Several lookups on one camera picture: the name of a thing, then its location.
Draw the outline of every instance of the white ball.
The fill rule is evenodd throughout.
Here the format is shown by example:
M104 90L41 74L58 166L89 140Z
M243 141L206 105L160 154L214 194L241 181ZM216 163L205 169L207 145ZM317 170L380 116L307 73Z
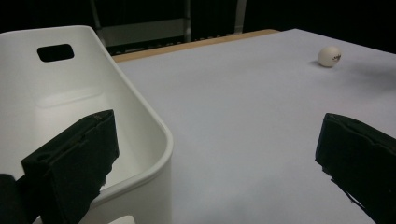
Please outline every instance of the white ball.
M341 50L335 46L322 49L318 55L318 62L325 67L333 67L341 59Z

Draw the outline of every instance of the white table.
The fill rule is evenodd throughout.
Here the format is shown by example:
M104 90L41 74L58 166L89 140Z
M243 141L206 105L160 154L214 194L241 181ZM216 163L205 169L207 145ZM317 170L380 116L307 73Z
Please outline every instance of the white table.
M326 113L396 136L396 55L295 29L119 66L175 137L175 224L374 223L315 151Z

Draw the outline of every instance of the dark background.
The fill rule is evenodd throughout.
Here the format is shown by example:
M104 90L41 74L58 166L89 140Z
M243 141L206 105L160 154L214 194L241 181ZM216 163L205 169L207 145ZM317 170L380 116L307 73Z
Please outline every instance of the dark background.
M103 26L184 17L184 0L96 0ZM237 0L191 0L191 40L233 33ZM396 53L395 8L385 1L247 0L244 33L261 29L301 29ZM0 33L94 20L89 0L7 1L0 9Z

